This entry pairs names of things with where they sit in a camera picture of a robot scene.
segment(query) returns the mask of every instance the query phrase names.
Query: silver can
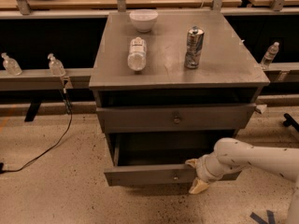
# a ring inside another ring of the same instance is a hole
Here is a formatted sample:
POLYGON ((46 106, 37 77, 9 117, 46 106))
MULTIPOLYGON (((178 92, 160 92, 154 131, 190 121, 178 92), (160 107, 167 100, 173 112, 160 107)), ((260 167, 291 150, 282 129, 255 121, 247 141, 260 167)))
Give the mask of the silver can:
POLYGON ((202 52, 204 41, 204 30, 193 26, 187 33, 187 52, 185 56, 185 66, 187 68, 197 68, 202 52))

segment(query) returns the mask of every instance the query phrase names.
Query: cabinet top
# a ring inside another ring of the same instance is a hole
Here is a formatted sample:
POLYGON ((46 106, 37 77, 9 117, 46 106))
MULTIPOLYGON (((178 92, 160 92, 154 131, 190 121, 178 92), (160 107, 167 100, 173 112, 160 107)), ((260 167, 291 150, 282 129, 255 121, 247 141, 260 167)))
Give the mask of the cabinet top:
POLYGON ((269 83, 260 65, 218 11, 158 10, 148 33, 139 33, 129 12, 111 12, 102 36, 90 88, 126 90, 153 88, 262 87, 269 83), (197 69, 184 66, 187 32, 194 25, 205 31, 197 69), (147 66, 139 73, 127 64, 130 41, 148 45, 147 66))

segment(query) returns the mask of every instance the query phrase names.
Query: concrete floor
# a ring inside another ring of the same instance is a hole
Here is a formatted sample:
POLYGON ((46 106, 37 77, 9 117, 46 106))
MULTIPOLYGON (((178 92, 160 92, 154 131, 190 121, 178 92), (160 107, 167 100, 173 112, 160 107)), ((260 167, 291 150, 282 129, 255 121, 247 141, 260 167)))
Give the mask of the concrete floor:
MULTIPOLYGON (((288 112, 299 119, 297 98, 266 99, 237 138, 255 146, 298 147, 294 128, 282 125, 288 112)), ((24 122, 27 105, 0 106, 0 162, 18 169, 54 145, 70 116, 63 104, 43 104, 33 122, 24 122)), ((62 143, 18 173, 0 175, 0 223, 13 224, 244 224, 284 223, 293 183, 248 168, 236 181, 214 183, 199 195, 190 184, 109 187, 103 175, 111 167, 106 140, 93 103, 74 104, 73 121, 62 143)))

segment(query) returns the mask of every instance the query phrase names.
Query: white bowl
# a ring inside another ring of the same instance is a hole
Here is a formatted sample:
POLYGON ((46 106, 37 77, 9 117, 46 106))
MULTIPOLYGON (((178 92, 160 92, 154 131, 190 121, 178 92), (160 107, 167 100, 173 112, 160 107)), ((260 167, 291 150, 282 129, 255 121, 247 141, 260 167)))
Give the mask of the white bowl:
POLYGON ((130 13, 132 25, 140 33, 149 32, 158 18, 158 12, 150 9, 138 9, 130 13))

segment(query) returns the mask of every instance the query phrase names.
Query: open drawer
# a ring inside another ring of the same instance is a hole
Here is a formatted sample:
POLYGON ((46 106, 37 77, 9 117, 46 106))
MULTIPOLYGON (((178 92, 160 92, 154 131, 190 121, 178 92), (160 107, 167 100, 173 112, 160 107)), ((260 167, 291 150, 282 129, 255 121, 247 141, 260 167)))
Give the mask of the open drawer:
MULTIPOLYGON (((195 170, 184 162, 212 152, 220 138, 233 134, 233 130, 112 134, 115 166, 104 171, 107 183, 127 186, 192 182, 195 170)), ((237 176, 223 179, 234 180, 237 176)))
POLYGON ((97 108, 104 133, 245 128, 255 104, 97 108))

